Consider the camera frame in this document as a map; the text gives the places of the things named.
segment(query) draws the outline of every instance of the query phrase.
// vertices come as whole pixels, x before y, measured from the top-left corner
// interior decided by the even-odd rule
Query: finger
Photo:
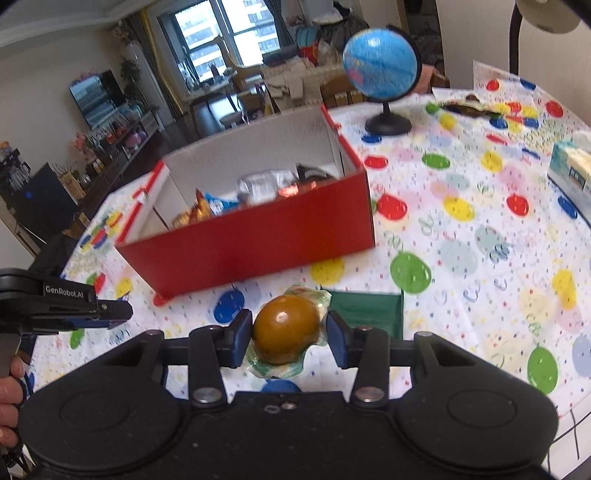
[[[13,377],[0,379],[0,403],[19,405],[22,402],[21,384]]]
[[[17,356],[14,357],[12,364],[10,365],[10,374],[14,378],[22,378],[25,376],[25,364]]]
[[[14,448],[17,446],[18,437],[11,429],[6,427],[0,427],[0,445],[4,445],[7,448]]]
[[[18,425],[18,409],[14,405],[0,405],[0,426],[15,429]]]

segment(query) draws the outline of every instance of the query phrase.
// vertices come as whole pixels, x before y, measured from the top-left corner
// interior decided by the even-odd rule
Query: cardboard box
[[[234,194],[240,177],[297,163],[338,180],[180,229],[174,217],[195,188]],[[375,245],[367,173],[322,106],[235,128],[171,153],[152,172],[116,247],[158,293],[191,291],[266,275]]]
[[[556,142],[548,178],[591,225],[591,154],[571,142]]]

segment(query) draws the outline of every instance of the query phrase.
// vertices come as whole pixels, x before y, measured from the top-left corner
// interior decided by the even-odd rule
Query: tissue box
[[[571,142],[555,143],[548,178],[591,224],[591,155]]]

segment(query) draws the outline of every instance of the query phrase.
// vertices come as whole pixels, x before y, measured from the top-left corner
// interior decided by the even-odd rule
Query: tablecloth
[[[166,301],[113,247],[131,196],[146,178],[109,196],[64,276],[95,284],[101,298],[128,299],[134,316],[110,331],[39,338],[32,362],[37,385],[144,330],[162,329],[171,338],[215,323],[216,305],[233,289],[243,292],[255,314],[293,284],[404,289],[406,339],[431,330],[532,383],[561,416],[568,413],[591,388],[591,233],[562,210],[561,192],[546,171],[553,142],[587,127],[536,85],[504,72],[476,64],[475,86],[481,102],[505,114],[504,123],[455,115],[432,96],[412,95],[392,110],[411,119],[413,130],[377,138],[363,126],[378,105],[330,111],[368,171],[376,235],[371,251]],[[437,92],[445,99],[464,94]],[[293,380],[303,390],[348,396],[354,374],[336,366],[328,347],[313,346]],[[222,375],[230,399],[265,382],[247,364]],[[408,369],[391,369],[390,381],[390,396],[400,396],[411,385]],[[171,369],[167,388],[186,397],[186,368]]]

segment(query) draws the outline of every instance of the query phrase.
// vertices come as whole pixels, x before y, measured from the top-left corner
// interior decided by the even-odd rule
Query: green dot
[[[70,348],[76,350],[82,343],[82,337],[84,337],[84,329],[74,330],[70,337]]]
[[[405,293],[421,293],[431,284],[431,269],[416,255],[400,252],[390,264],[394,283]]]
[[[432,115],[432,114],[434,114],[434,113],[437,113],[437,111],[438,111],[439,109],[440,109],[440,108],[439,108],[439,105],[436,105],[436,104],[435,104],[435,103],[433,103],[433,102],[429,102],[429,103],[427,104],[427,106],[425,107],[425,110],[427,111],[427,113],[428,113],[429,115]]]
[[[548,395],[558,382],[558,366],[552,354],[537,346],[527,361],[527,380],[543,394]]]
[[[435,168],[436,170],[443,170],[449,168],[449,165],[451,165],[449,158],[438,153],[425,153],[422,160],[427,167]]]
[[[90,274],[88,276],[88,278],[86,279],[85,283],[87,285],[94,285],[95,284],[95,281],[96,281],[96,277],[98,277],[98,275],[96,274],[96,272]]]

